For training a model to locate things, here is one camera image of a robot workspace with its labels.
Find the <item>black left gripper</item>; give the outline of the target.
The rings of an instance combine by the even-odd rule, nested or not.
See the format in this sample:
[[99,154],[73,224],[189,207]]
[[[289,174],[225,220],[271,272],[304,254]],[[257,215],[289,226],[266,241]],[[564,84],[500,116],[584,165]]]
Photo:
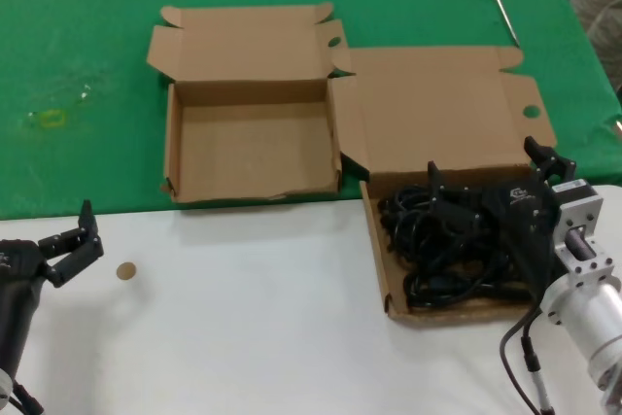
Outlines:
[[4,372],[18,370],[40,302],[47,258],[67,255],[47,269],[47,280],[60,288],[103,254],[89,200],[83,202],[76,228],[40,241],[1,241],[1,369]]

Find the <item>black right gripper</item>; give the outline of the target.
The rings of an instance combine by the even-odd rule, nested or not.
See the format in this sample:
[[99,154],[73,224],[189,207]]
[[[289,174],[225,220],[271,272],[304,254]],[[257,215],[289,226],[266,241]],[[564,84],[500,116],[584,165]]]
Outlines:
[[[574,179],[576,163],[560,156],[532,136],[524,140],[535,175],[492,184],[482,190],[482,208],[499,233],[502,248],[517,267],[520,278],[535,298],[541,298],[551,282],[555,254],[553,232],[559,221],[559,206],[545,184]],[[451,231],[474,235],[481,229],[481,214],[475,206],[477,191],[447,189],[443,175],[428,162],[429,215]]]

